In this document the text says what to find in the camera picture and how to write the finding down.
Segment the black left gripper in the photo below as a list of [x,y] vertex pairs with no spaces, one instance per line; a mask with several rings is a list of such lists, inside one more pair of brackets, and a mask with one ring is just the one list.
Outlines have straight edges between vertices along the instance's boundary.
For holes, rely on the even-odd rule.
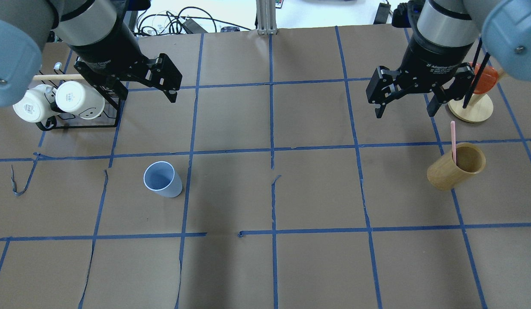
[[75,45],[74,51],[79,56],[76,70],[116,111],[120,111],[120,97],[128,95],[123,82],[139,82],[161,90],[171,103],[177,100],[183,78],[180,70],[165,53],[155,59],[146,57],[121,19],[102,39]]

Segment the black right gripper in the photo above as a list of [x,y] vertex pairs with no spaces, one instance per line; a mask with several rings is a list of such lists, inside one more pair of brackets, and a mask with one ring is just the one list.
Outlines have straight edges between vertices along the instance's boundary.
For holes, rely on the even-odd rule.
[[370,78],[367,101],[375,106],[376,117],[383,116],[389,95],[399,99],[407,94],[433,92],[427,107],[430,117],[450,100],[464,98],[475,78],[473,68],[464,61],[471,46],[446,47],[421,34],[411,35],[401,66],[391,70],[379,65]]

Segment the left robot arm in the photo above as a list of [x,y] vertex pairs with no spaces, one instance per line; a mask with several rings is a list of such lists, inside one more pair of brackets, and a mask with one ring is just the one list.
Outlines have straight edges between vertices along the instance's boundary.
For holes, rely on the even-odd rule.
[[0,108],[24,96],[50,31],[79,56],[76,71],[100,94],[125,100],[124,82],[137,82],[176,102],[181,72],[166,54],[141,52],[110,0],[0,0]]

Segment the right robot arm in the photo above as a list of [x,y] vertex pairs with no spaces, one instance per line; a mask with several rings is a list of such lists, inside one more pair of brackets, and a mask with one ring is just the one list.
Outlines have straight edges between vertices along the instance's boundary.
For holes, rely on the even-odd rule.
[[531,0],[410,0],[391,18],[412,30],[401,65],[378,66],[367,86],[367,101],[381,118],[387,104],[407,94],[434,94],[428,115],[452,100],[467,106],[479,74],[464,61],[477,39],[515,79],[531,82]]

